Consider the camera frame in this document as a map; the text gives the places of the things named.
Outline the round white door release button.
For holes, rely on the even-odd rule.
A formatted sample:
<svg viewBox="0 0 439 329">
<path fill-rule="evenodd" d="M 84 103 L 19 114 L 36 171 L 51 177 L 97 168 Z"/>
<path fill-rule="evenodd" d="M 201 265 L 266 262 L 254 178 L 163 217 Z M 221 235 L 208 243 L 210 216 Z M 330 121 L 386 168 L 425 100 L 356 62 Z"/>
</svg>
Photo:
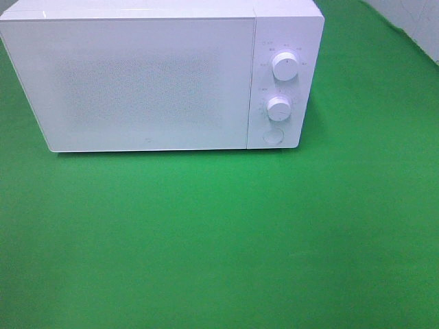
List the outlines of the round white door release button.
<svg viewBox="0 0 439 329">
<path fill-rule="evenodd" d="M 283 141 L 284 132 L 279 128 L 272 128 L 263 134 L 264 141 L 269 145 L 278 145 Z"/>
</svg>

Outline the white microwave knob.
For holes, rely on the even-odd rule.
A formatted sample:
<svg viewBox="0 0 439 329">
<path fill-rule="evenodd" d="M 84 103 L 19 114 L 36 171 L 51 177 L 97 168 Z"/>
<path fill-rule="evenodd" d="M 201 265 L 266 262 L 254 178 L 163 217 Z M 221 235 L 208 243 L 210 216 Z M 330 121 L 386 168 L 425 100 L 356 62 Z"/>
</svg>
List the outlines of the white microwave knob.
<svg viewBox="0 0 439 329">
<path fill-rule="evenodd" d="M 291 113 L 292 106 L 286 97 L 273 97 L 267 102 L 267 114 L 271 121 L 284 121 L 290 117 Z"/>
<path fill-rule="evenodd" d="M 294 79 L 298 74 L 298 58 L 291 51 L 282 51 L 272 58 L 274 77 L 282 82 Z"/>
</svg>

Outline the white microwave door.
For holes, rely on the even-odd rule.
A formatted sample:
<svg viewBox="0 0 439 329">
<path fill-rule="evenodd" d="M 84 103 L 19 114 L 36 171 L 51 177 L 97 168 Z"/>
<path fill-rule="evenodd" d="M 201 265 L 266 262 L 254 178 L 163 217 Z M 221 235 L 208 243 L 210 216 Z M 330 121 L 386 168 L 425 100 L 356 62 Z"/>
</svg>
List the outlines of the white microwave door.
<svg viewBox="0 0 439 329">
<path fill-rule="evenodd" d="M 253 19 L 4 21 L 54 152 L 239 149 Z"/>
</svg>

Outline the green table cloth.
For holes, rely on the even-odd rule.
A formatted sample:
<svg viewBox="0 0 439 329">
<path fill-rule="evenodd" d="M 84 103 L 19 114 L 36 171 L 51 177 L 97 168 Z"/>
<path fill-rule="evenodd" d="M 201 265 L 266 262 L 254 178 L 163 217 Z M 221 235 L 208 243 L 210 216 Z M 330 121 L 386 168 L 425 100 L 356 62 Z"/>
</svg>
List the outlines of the green table cloth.
<svg viewBox="0 0 439 329">
<path fill-rule="evenodd" d="M 438 66 L 318 7 L 295 149 L 54 154 L 1 53 L 2 328 L 438 327 Z"/>
</svg>

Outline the white microwave oven body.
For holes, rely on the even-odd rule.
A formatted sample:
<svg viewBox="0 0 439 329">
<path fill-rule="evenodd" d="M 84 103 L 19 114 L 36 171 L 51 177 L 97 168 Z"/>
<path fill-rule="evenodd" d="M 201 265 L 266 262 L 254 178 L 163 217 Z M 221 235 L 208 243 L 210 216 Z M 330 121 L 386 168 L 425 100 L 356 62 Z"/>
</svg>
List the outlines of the white microwave oven body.
<svg viewBox="0 0 439 329">
<path fill-rule="evenodd" d="M 1 15 L 4 21 L 111 19 L 253 19 L 253 55 L 247 143 L 240 149 L 295 148 L 300 141 L 313 73 L 324 29 L 324 17 L 312 1 L 17 1 Z M 277 80 L 272 58 L 291 51 L 298 58 L 297 76 Z M 290 117 L 271 121 L 267 102 L 289 99 Z M 282 129 L 284 138 L 269 145 L 263 134 Z"/>
</svg>

